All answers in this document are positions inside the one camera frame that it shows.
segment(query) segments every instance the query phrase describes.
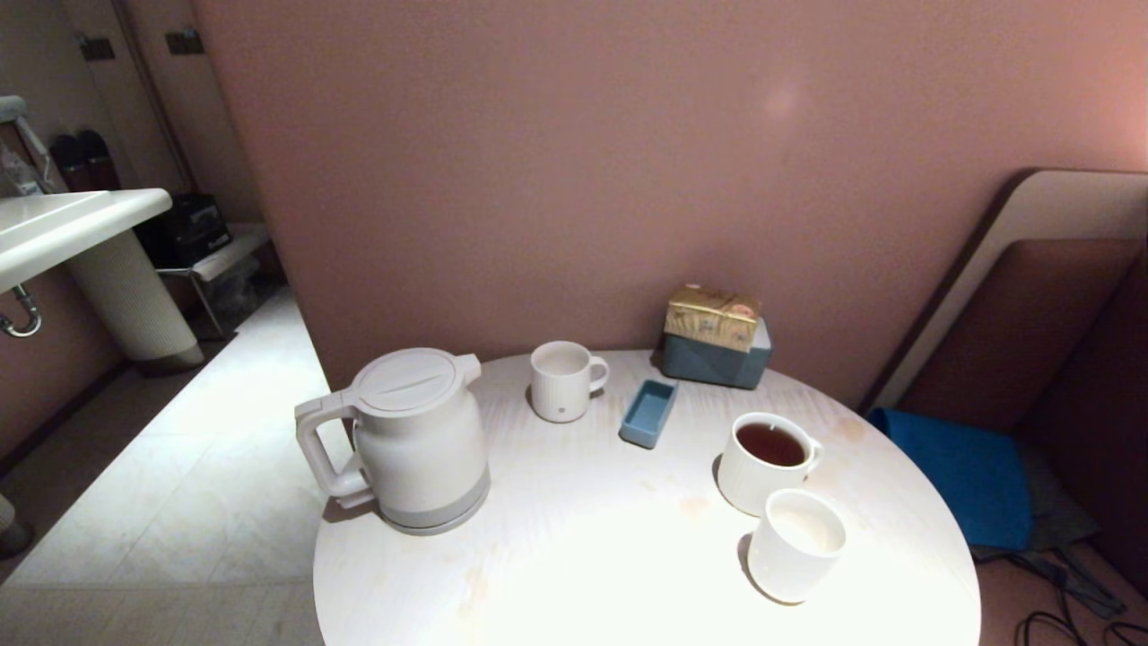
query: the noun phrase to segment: drain pipe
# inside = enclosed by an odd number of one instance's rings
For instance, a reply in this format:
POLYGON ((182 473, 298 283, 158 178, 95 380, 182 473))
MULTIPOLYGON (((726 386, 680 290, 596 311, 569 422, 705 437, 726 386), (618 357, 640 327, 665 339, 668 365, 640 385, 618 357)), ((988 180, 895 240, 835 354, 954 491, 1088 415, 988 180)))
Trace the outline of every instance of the drain pipe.
POLYGON ((0 313, 0 330, 3 330, 9 337, 16 337, 17 340, 31 337, 39 333, 40 326, 44 325, 40 308, 36 306, 36 299, 32 298, 32 294, 28 293, 24 285, 16 285, 11 290, 16 294, 16 299, 20 301, 20 304, 24 305, 24 310, 28 311, 28 326, 17 328, 11 318, 0 313))

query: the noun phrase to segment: mug handle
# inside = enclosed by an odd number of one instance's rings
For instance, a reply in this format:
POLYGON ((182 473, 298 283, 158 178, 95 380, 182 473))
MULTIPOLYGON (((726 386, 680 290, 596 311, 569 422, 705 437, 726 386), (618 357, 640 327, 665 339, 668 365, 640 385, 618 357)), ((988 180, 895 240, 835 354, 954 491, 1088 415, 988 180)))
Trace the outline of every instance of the mug handle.
POLYGON ((303 457, 315 474, 315 480, 319 482, 319 488, 335 498, 356 496, 362 499, 363 495, 374 498, 371 493, 371 485, 367 484, 363 473, 358 469, 360 461, 351 458, 350 462, 341 474, 335 473, 331 466, 331 456, 319 441, 319 425, 331 420, 354 419, 355 407, 343 402, 343 394, 331 394, 319 399, 312 399, 307 404, 295 407, 295 439, 298 441, 303 457))
POLYGON ((610 379, 610 365, 606 364, 605 359, 603 359, 600 357, 591 357, 590 358, 590 366, 589 366, 589 368, 590 368, 590 374, 591 375, 594 374, 594 367, 595 366, 602 366, 603 374, 602 374, 602 378, 598 378, 597 380, 590 382, 590 392, 594 392, 594 391, 600 389, 602 387, 605 387, 606 386, 606 380, 610 379))
POLYGON ((825 445, 813 439, 810 436, 805 437, 809 438, 809 446, 813 447, 813 460, 809 460, 809 466, 805 470, 805 473, 808 474, 821 464, 821 459, 825 456, 825 445))

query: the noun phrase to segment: small blue dish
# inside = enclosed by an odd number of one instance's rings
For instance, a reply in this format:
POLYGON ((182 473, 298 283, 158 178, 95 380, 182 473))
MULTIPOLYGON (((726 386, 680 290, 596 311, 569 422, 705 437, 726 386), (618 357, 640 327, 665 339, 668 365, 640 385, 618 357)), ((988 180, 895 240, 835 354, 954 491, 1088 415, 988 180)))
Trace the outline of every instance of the small blue dish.
POLYGON ((618 433, 623 441, 645 449, 653 449, 674 406, 677 387, 646 380, 630 403, 618 433))

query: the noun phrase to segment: electric kettle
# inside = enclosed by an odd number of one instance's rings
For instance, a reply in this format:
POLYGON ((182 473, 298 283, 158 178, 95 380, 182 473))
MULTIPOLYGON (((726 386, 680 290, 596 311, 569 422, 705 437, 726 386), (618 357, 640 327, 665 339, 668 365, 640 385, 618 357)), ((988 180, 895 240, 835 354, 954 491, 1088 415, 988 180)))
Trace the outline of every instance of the electric kettle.
POLYGON ((296 439, 319 487, 344 508, 375 500, 406 534, 461 524, 490 490, 479 404, 467 389, 481 374, 473 355, 402 350, 367 364, 347 390, 296 406, 296 439), (336 419, 354 420, 355 446, 339 474, 316 433, 336 419))

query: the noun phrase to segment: white mug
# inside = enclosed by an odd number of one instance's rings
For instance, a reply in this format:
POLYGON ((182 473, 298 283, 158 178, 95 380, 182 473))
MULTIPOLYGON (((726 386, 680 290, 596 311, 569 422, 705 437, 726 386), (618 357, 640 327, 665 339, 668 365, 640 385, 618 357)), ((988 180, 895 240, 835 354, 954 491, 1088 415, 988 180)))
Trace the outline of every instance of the white mug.
POLYGON ((770 413, 746 413, 734 422, 726 452, 721 454, 718 467, 718 489, 730 505, 750 514, 760 516, 766 498, 779 489, 801 487, 825 453, 820 442, 809 437, 801 427, 792 421, 770 413), (763 425, 776 431, 782 431, 792 438, 800 447, 800 461, 791 465, 775 465, 755 457, 743 446, 738 431, 751 425, 763 425))
POLYGON ((845 548, 845 522, 820 496, 800 489, 769 495, 750 540, 753 583, 785 604, 799 604, 829 574, 845 548))
POLYGON ((573 422, 590 406, 590 394, 606 386, 610 366, 571 342, 550 342, 530 355, 530 404, 538 418, 573 422), (590 380, 595 366, 602 376, 590 380))

